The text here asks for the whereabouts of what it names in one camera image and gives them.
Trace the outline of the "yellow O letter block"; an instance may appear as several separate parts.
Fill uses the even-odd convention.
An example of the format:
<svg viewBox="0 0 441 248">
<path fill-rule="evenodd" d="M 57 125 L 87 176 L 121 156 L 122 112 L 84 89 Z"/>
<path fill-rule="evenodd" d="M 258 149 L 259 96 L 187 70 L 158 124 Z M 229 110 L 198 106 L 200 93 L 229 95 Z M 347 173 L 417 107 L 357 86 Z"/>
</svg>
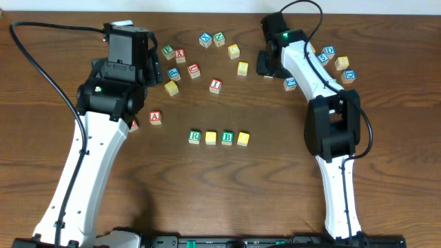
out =
<svg viewBox="0 0 441 248">
<path fill-rule="evenodd" d="M 249 143 L 250 134 L 246 132 L 240 132 L 238 134 L 237 145 L 246 147 Z"/>
</svg>

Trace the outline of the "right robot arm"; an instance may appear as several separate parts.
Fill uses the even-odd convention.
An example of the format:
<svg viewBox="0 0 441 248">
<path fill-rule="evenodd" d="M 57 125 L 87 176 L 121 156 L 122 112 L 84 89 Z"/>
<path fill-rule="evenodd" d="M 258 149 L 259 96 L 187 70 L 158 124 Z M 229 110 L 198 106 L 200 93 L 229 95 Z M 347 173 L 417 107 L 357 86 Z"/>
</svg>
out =
<svg viewBox="0 0 441 248">
<path fill-rule="evenodd" d="M 353 190 L 353 160 L 360 142 L 358 93 L 345 90 L 324 69 L 307 35 L 287 27 L 281 12 L 261 22 L 266 48 L 258 54 L 262 76 L 293 78 L 308 101 L 304 139 L 318 162 L 325 192 L 325 229 L 335 240 L 360 232 Z"/>
</svg>

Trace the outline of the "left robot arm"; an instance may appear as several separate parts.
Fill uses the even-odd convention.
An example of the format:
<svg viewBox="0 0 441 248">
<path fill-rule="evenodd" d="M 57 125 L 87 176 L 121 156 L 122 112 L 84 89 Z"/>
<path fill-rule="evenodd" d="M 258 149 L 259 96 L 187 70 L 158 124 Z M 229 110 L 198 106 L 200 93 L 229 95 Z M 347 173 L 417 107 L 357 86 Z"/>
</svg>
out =
<svg viewBox="0 0 441 248">
<path fill-rule="evenodd" d="M 163 80 L 158 43 L 152 32 L 131 21 L 106 23 L 101 34 L 108 56 L 92 70 L 69 108 L 75 117 L 68 159 L 48 209 L 30 238 L 14 247 L 149 247 L 150 239 L 129 227 L 97 236 L 103 192 L 116 155 L 149 87 Z"/>
</svg>

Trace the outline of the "green R letter block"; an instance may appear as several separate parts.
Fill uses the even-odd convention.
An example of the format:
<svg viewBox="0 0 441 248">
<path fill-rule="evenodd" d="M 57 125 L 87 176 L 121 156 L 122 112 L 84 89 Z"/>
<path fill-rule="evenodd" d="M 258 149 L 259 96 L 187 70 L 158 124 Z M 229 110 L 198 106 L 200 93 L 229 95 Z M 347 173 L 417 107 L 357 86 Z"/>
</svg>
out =
<svg viewBox="0 0 441 248">
<path fill-rule="evenodd" d="M 188 142 L 190 144 L 199 144 L 201 141 L 201 133 L 196 130 L 191 130 L 189 132 Z"/>
</svg>

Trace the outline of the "green B letter block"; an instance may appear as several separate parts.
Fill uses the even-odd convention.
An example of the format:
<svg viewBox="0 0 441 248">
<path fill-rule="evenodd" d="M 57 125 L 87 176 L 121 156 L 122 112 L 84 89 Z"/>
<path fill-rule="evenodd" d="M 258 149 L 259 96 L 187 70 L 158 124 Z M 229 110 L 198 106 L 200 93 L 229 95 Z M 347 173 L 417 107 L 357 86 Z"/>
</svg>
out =
<svg viewBox="0 0 441 248">
<path fill-rule="evenodd" d="M 221 137 L 221 142 L 223 145 L 232 145 L 234 140 L 233 132 L 223 132 Z"/>
</svg>

